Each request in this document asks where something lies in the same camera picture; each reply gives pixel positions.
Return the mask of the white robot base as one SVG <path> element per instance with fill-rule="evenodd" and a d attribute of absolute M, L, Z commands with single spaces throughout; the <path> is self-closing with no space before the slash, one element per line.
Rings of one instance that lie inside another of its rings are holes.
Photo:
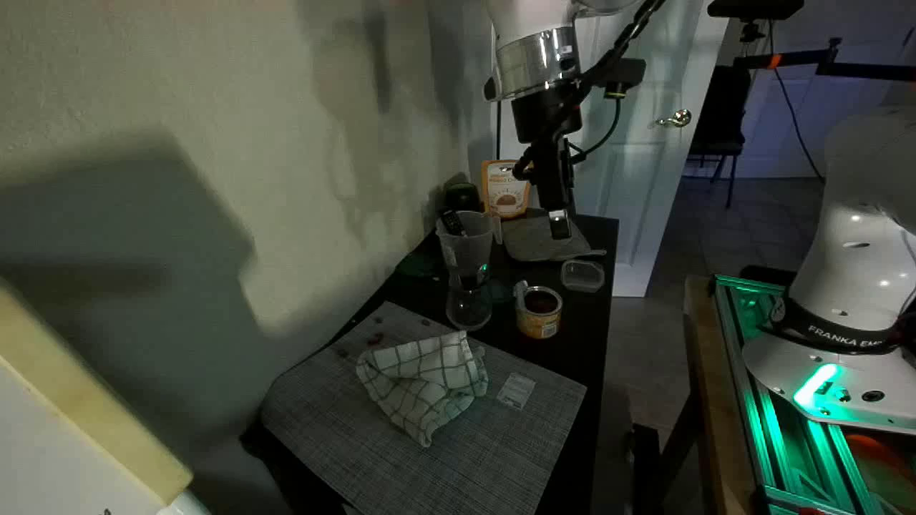
<path fill-rule="evenodd" d="M 916 296 L 916 108 L 842 120 L 825 157 L 812 244 L 742 364 L 811 422 L 914 436 L 916 370 L 893 329 Z"/>

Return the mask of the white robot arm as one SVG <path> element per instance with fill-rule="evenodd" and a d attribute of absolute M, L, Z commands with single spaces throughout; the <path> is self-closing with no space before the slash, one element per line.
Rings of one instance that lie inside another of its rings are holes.
<path fill-rule="evenodd" d="M 539 189 L 550 239 L 572 234 L 572 166 L 566 137 L 582 128 L 582 103 L 592 90 L 628 91 L 642 84 L 643 63 L 631 43 L 651 27 L 664 0 L 642 0 L 612 45 L 583 68 L 576 21 L 605 11 L 602 0 L 486 0 L 495 27 L 495 73 L 486 100 L 506 100 L 515 137 L 525 144 L 512 176 Z"/>

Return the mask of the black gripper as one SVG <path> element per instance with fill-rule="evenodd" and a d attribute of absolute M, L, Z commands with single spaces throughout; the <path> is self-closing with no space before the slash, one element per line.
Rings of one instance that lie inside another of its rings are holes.
<path fill-rule="evenodd" d="M 550 234 L 569 239 L 572 161 L 566 134 L 582 128 L 582 114 L 563 114 L 560 91 L 535 91 L 512 100 L 512 118 L 519 140 L 525 144 L 512 176 L 539 189 L 539 204 L 550 219 Z"/>

